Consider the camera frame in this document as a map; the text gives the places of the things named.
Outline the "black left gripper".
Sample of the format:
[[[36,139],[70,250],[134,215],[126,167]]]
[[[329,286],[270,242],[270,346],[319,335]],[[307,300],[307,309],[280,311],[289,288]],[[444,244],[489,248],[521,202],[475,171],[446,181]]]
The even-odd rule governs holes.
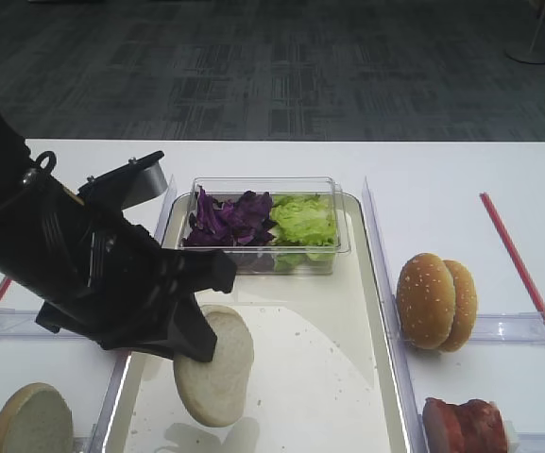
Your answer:
[[[163,250],[121,212],[79,202],[48,177],[34,185],[36,322],[106,350],[210,362],[217,336],[194,294],[229,294],[237,264],[221,250]]]

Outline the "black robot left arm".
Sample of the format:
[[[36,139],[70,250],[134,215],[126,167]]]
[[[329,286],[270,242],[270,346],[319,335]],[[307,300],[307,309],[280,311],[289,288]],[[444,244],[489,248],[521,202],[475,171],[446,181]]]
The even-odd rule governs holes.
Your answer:
[[[235,263],[222,251],[163,248],[124,209],[166,188],[162,152],[133,159],[77,192],[53,176],[57,159],[32,157],[0,113],[0,272],[43,300],[37,323],[129,349],[200,362],[216,335],[196,293],[228,293]]]

